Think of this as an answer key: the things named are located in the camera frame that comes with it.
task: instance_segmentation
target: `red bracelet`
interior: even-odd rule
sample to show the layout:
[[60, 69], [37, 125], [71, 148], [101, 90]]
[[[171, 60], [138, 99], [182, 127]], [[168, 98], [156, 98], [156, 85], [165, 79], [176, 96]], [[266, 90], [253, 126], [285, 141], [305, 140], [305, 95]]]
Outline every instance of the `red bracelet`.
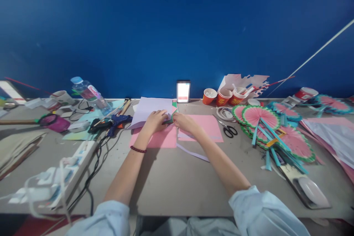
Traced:
[[140, 153], [146, 153], [147, 150], [141, 150], [141, 149], [137, 149], [136, 147], [130, 146], [130, 148], [136, 152], [140, 152]]

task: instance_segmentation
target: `phone screen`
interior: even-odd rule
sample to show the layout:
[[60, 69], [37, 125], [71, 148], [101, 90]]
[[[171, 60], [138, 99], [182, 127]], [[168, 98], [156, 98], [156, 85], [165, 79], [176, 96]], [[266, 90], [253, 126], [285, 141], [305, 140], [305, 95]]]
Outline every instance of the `phone screen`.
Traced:
[[189, 102], [189, 90], [191, 87], [190, 80], [178, 80], [177, 81], [177, 102], [188, 103]]

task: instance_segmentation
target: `person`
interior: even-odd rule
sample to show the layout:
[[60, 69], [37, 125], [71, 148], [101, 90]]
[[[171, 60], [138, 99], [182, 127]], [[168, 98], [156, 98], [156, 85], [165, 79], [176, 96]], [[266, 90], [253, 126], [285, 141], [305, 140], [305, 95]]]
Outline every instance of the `person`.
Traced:
[[[143, 151], [146, 150], [152, 135], [167, 127], [162, 124], [165, 119], [167, 119], [166, 110], [154, 111], [149, 115], [110, 185], [104, 202], [97, 207], [92, 217], [74, 224], [67, 236], [130, 235], [128, 205], [144, 158]], [[222, 229], [213, 230], [211, 228], [205, 234], [309, 235], [300, 220], [276, 196], [267, 191], [260, 193], [256, 186], [252, 186], [237, 166], [190, 116], [176, 113], [173, 115], [173, 122], [177, 128], [191, 133], [202, 146], [211, 166], [215, 169], [230, 196], [229, 204], [233, 209], [237, 227], [232, 223], [234, 228], [228, 229], [227, 233], [223, 233]], [[207, 225], [203, 224], [203, 229], [205, 230], [205, 226], [216, 225], [217, 222], [208, 222]], [[202, 232], [193, 234], [191, 230], [193, 228], [186, 230], [186, 233], [205, 235]]]

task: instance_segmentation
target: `bottle cap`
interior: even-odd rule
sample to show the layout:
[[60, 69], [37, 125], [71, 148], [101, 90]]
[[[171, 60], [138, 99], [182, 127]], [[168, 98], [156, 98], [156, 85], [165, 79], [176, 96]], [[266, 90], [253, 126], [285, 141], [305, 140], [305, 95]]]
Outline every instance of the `bottle cap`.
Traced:
[[74, 84], [80, 84], [83, 82], [82, 78], [80, 77], [73, 77], [72, 79], [70, 79], [70, 81]]

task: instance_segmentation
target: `light blue sleeve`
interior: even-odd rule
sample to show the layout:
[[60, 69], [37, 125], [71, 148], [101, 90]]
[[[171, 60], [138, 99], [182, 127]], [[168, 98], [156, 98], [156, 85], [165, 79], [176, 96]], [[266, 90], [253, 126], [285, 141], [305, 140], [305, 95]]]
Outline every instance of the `light blue sleeve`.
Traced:
[[301, 221], [272, 193], [256, 186], [230, 198], [234, 218], [242, 236], [310, 236]]
[[129, 207], [113, 200], [99, 204], [92, 217], [75, 223], [66, 234], [78, 235], [129, 236]]

